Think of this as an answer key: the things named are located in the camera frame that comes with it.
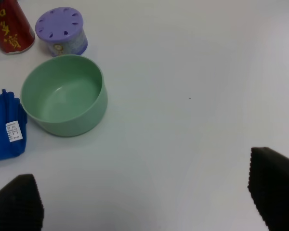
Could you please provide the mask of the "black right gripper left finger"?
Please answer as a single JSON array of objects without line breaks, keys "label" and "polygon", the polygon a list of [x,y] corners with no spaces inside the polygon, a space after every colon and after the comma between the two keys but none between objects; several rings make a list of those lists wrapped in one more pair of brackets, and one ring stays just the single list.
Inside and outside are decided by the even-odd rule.
[{"label": "black right gripper left finger", "polygon": [[15,177],[0,190],[0,231],[40,231],[44,206],[33,174]]}]

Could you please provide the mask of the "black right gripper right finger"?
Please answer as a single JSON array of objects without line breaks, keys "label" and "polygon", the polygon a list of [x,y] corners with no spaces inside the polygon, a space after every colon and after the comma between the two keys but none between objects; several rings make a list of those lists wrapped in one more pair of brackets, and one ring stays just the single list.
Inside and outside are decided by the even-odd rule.
[{"label": "black right gripper right finger", "polygon": [[289,231],[289,158],[268,148],[253,147],[248,190],[270,231]]}]

